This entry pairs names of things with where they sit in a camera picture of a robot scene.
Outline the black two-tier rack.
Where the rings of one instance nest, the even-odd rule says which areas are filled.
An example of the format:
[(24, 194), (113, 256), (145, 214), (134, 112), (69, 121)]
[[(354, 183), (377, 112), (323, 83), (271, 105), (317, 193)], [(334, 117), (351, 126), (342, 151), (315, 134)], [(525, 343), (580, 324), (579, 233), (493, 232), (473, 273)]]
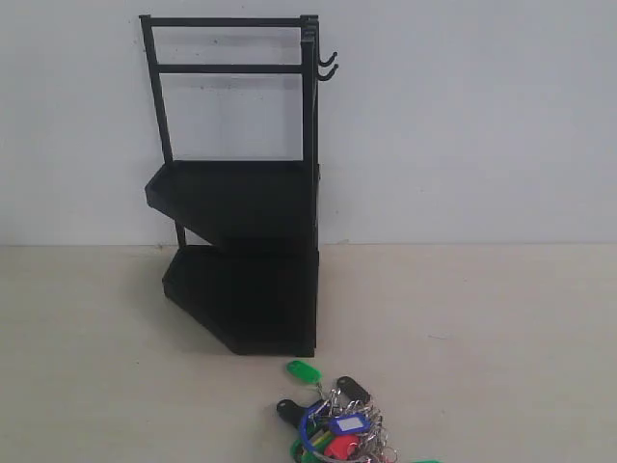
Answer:
[[(316, 348), (318, 86), (337, 71), (320, 56), (319, 18), (140, 18), (163, 163), (145, 188), (148, 206), (174, 222), (178, 248), (165, 296), (238, 355), (310, 357)], [(300, 33), (296, 64), (163, 64), (155, 28), (282, 28)], [(302, 95), (298, 160), (178, 160), (165, 74), (297, 75)]]

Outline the colourful key tag bunch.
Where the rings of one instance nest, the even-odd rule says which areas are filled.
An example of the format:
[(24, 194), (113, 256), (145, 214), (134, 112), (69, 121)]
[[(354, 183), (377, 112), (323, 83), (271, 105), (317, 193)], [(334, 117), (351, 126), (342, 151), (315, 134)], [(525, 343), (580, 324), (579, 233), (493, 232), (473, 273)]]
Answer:
[(312, 365), (290, 361), (285, 371), (317, 393), (310, 405), (285, 398), (276, 404), (279, 418), (296, 431), (290, 447), (294, 462), (397, 462), (389, 445), (384, 415), (372, 395), (351, 376), (340, 376), (329, 389)]

